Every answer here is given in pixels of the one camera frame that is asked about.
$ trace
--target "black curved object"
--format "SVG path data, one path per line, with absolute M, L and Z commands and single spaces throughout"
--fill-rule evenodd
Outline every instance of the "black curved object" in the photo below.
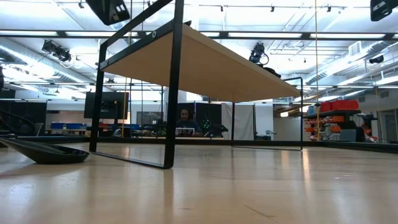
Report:
M 71 164 L 83 162 L 90 153 L 46 143 L 0 138 L 0 142 L 17 150 L 38 164 Z

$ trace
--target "wooden floor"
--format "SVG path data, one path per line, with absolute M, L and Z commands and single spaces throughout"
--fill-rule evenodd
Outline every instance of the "wooden floor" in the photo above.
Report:
M 87 149 L 87 143 L 67 144 Z M 98 150 L 162 161 L 160 146 Z M 397 223 L 398 155 L 179 146 L 159 170 L 90 155 L 34 164 L 0 148 L 0 223 Z

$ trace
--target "shelf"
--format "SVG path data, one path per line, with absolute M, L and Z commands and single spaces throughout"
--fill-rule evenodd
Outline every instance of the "shelf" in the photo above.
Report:
M 172 31 L 172 24 L 160 27 L 101 63 L 100 69 L 168 86 Z M 296 87 L 185 24 L 179 89 L 235 103 L 300 96 Z
M 327 111 L 327 112 L 322 112 L 319 113 L 319 117 L 325 117 L 325 116 L 338 116 L 338 115 L 354 115 L 360 113 L 360 110 L 336 110 L 336 111 Z M 317 114 L 311 114 L 304 116 L 303 118 L 316 118 Z

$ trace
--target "red container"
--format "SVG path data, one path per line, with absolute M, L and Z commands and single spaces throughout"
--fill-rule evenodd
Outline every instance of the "red container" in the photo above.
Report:
M 356 100 L 336 100 L 331 102 L 331 110 L 358 110 Z
M 321 110 L 320 112 L 328 112 L 331 111 L 331 102 L 323 102 L 321 103 Z

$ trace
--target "person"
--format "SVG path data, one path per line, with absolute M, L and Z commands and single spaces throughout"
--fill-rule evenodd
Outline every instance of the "person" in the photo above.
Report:
M 195 128 L 195 132 L 192 134 L 192 136 L 200 136 L 201 134 L 201 129 L 194 120 L 190 118 L 190 114 L 188 110 L 184 109 L 181 110 L 180 113 L 181 120 L 177 122 L 176 127 L 177 128 Z

